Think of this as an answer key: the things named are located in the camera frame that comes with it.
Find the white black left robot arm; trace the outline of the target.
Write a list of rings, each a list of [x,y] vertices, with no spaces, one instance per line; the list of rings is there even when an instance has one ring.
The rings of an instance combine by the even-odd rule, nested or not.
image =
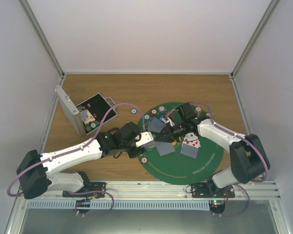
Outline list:
[[[86,174],[64,174],[63,170],[106,156],[117,158],[122,153],[136,158],[145,152],[145,146],[152,141],[150,132],[129,122],[122,128],[97,132],[93,138],[59,151],[43,154],[37,150],[29,151],[16,170],[21,195],[25,199],[34,199],[49,191],[71,191],[85,197],[91,191]]]

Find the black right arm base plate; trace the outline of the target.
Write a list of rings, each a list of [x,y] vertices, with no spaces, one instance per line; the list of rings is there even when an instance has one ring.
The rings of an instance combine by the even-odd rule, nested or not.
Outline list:
[[[235,198],[235,192],[232,186],[218,188],[207,182],[191,184],[190,191],[193,198]]]

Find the blue 50 chips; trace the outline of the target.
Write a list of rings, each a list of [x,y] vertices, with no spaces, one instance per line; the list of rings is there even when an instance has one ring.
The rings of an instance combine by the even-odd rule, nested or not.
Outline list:
[[[145,121],[149,120],[150,119],[150,115],[144,115],[144,119],[145,119]]]

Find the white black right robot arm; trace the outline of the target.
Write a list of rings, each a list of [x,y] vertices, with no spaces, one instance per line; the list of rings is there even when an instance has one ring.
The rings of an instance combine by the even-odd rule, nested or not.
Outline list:
[[[212,115],[199,117],[190,102],[176,107],[176,111],[181,123],[166,124],[155,141],[172,143],[187,133],[194,133],[213,141],[230,154],[230,167],[215,173],[207,181],[206,190],[211,197],[218,197],[227,186],[267,180],[270,162],[257,135],[234,132],[218,124]]]

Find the blue playing card deck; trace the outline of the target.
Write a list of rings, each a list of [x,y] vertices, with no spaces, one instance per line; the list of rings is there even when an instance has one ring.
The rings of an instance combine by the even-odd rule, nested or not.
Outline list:
[[[143,145],[143,148],[146,150],[152,149],[154,147],[155,147],[155,142],[151,142],[151,143]]]

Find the black red triangular all-in button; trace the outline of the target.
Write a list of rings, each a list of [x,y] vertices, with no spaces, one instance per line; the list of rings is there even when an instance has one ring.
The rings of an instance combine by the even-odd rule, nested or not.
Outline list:
[[[173,109],[173,110],[171,110],[171,111],[168,112],[167,116],[168,117],[171,117],[171,118],[175,118],[175,113],[176,113],[176,110]]]

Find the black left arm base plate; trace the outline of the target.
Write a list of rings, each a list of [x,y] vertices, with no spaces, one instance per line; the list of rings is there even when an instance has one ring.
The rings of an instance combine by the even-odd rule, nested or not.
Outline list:
[[[86,194],[82,195],[81,193],[85,192],[90,192],[90,191],[105,191],[106,189],[106,182],[90,182],[90,186],[83,186],[81,189],[79,189],[76,193],[77,195],[71,194],[68,191],[63,191],[62,196],[63,197],[84,197],[88,199],[92,198],[101,198],[104,197],[105,195],[102,193],[91,193],[91,194]]]

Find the blue orange 10 chip stack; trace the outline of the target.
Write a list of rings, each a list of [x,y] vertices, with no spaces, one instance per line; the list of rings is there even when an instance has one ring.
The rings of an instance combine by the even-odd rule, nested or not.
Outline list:
[[[160,113],[165,113],[167,110],[166,110],[165,106],[161,105],[161,106],[158,107],[158,111]]]

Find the blue green 50 chip stack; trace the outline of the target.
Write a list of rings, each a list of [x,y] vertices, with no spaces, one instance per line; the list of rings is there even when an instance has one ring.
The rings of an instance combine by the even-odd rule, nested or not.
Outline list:
[[[137,112],[138,112],[138,111],[137,111],[135,108],[131,109],[131,113],[132,113],[133,115],[137,114]]]

